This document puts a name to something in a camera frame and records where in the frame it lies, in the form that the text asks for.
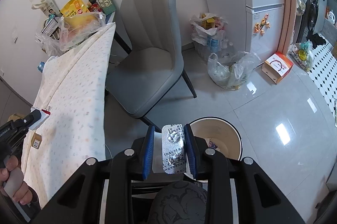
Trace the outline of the person's left hand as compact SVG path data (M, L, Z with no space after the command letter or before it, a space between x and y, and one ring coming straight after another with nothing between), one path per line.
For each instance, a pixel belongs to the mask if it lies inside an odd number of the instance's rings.
M21 205L27 205L33 199L31 190L23 180L23 172L16 156L10 156L5 167L1 168L1 193Z

